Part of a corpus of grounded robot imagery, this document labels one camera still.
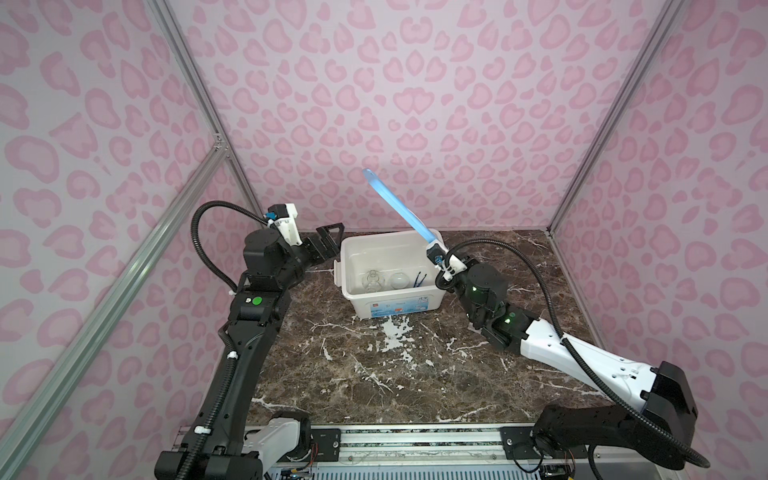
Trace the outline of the clear glass flask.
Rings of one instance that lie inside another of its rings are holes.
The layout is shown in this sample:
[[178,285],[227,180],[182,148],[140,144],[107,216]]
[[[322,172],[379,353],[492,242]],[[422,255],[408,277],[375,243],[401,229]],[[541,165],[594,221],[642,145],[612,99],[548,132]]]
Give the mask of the clear glass flask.
[[369,270],[363,276],[363,288],[366,293],[383,291],[386,287],[385,276],[377,270]]

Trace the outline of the blue plastic bin lid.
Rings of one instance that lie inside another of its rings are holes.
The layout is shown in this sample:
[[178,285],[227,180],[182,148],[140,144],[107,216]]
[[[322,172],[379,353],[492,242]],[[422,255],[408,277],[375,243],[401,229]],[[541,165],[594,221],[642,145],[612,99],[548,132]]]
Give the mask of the blue plastic bin lid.
[[363,175],[369,186],[384,200],[428,245],[438,241],[437,236],[414,214],[371,169],[364,169]]

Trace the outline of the blue plastic tweezers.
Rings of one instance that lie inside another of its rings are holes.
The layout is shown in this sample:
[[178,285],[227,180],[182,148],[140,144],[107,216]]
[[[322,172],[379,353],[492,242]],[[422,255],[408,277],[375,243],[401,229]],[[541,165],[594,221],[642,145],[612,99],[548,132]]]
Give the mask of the blue plastic tweezers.
[[413,287],[414,288],[420,287],[423,284],[423,282],[426,280],[426,278],[427,278],[427,274],[418,273],[416,275],[416,279],[415,279],[415,281],[413,283]]

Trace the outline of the white funnel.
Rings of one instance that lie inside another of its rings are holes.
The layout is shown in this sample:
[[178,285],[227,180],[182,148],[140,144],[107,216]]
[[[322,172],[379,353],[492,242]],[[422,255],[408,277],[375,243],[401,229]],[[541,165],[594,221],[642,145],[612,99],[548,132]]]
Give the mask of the white funnel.
[[396,272],[390,277],[389,285],[391,286],[392,289],[401,290],[405,288],[410,288],[412,285],[412,281],[410,280],[410,277],[407,274],[403,272]]

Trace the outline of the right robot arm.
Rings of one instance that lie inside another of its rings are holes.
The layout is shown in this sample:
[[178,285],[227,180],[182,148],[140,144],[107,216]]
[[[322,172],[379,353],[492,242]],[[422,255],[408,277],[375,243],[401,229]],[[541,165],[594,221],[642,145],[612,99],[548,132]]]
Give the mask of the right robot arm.
[[680,367],[633,361],[564,333],[510,303],[506,279],[488,264],[454,261],[439,286],[458,297],[473,328],[494,348],[552,367],[609,399],[602,407],[546,406],[529,447],[550,456],[575,447],[618,447],[668,470],[709,467],[692,446],[698,408]]

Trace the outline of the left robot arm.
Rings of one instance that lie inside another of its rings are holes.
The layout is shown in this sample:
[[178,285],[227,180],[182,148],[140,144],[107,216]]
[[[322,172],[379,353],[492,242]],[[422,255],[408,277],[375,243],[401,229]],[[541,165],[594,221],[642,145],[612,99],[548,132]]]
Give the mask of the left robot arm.
[[253,453],[243,451],[246,423],[263,364],[291,303],[291,289],[310,268],[339,255],[343,234],[343,224],[336,223],[318,228],[297,245],[272,228],[246,237],[246,268],[218,331],[224,344],[219,365],[180,447],[161,452],[156,478],[261,479],[282,457],[310,453],[311,422],[305,414],[273,418],[260,430],[262,444]]

